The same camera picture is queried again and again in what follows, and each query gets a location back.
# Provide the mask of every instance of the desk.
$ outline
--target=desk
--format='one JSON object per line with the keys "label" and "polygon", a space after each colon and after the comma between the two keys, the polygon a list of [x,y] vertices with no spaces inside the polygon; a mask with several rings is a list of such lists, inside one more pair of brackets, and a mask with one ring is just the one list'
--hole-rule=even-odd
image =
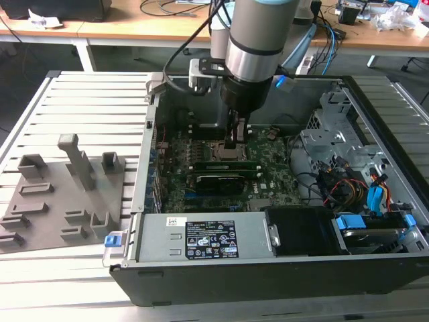
{"label": "desk", "polygon": [[[197,17],[194,18],[152,17],[140,12],[140,3],[141,0],[113,0],[112,8],[103,23],[65,21],[65,28],[46,31],[31,29],[26,20],[10,20],[4,11],[0,14],[22,42],[75,45],[85,71],[96,70],[90,45],[177,48],[207,17],[207,7],[197,11]],[[322,10],[326,11],[326,6],[333,5],[335,0],[324,0],[323,3]],[[169,6],[172,11],[188,7],[176,4]],[[145,8],[148,11],[159,12],[155,3]],[[329,12],[324,16],[334,27],[347,32],[340,49],[343,54],[429,57],[429,38],[413,37],[412,30],[377,32],[369,21],[358,20],[354,26],[339,25],[337,16]],[[0,24],[0,41],[17,42],[3,24]],[[317,52],[325,44],[326,36],[320,30],[311,43],[308,55],[311,56],[310,54]],[[209,47],[207,29],[204,29],[189,45],[189,48]]]}
{"label": "desk", "polygon": [[[418,38],[413,36],[413,30],[389,30],[378,32],[370,21],[356,20],[355,25],[343,25],[338,23],[338,16],[332,14],[335,0],[323,0],[322,12],[326,20],[333,28],[338,28],[347,33],[341,44],[339,52],[341,54],[368,55],[368,67],[372,67],[377,56],[399,56],[399,57],[429,57],[429,37]],[[307,58],[316,51],[321,50],[326,44],[326,34],[324,30],[317,31],[312,40],[311,47],[307,53]]]}
{"label": "desk", "polygon": [[[63,21],[64,28],[54,30],[35,30],[27,20],[9,19],[4,11],[0,15],[22,42],[76,46],[84,71],[96,70],[90,45],[177,48],[208,15],[208,8],[203,7],[195,13],[197,17],[152,17],[140,12],[140,3],[141,0],[113,0],[105,22]],[[173,3],[168,9],[191,7],[195,6]],[[160,12],[156,3],[145,6],[145,10]],[[1,22],[0,42],[18,42]],[[203,30],[188,47],[210,48],[208,30]]]}

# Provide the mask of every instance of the green motherboard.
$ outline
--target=green motherboard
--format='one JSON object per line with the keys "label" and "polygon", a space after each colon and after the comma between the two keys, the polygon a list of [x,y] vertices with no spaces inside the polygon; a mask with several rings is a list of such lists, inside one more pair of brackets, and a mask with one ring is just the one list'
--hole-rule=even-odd
{"label": "green motherboard", "polygon": [[[163,202],[164,213],[199,213],[223,211],[259,211],[266,206],[300,205],[301,198],[294,177],[285,163],[283,138],[269,138],[269,127],[252,129],[247,143],[237,145],[233,153],[223,150],[222,141],[193,140],[182,132],[169,142],[170,165],[164,167],[168,196]],[[191,169],[196,162],[231,161],[257,163],[257,178],[244,180],[239,195],[204,195],[197,193],[195,175]]]}

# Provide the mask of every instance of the white sticker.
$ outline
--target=white sticker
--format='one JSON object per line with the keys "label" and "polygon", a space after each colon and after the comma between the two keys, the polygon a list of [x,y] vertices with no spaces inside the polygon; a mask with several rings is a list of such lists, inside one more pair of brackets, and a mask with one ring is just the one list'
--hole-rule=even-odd
{"label": "white sticker", "polygon": [[182,226],[186,225],[186,217],[167,217],[167,226]]}

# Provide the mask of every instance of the motherboard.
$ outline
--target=motherboard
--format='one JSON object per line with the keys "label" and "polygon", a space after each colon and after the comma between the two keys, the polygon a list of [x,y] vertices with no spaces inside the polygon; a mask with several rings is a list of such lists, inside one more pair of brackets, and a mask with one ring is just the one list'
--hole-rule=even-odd
{"label": "motherboard", "polygon": [[166,190],[162,213],[300,205],[296,181],[285,162],[284,139],[272,133],[269,127],[253,128],[246,144],[226,149],[222,140],[195,140],[177,131],[161,153]]}

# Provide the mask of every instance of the warning label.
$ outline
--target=warning label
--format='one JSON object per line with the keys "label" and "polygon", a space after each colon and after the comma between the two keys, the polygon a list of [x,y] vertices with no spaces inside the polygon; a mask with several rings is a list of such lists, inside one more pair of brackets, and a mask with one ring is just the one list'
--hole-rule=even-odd
{"label": "warning label", "polygon": [[186,257],[189,260],[238,258],[234,221],[186,222]]}

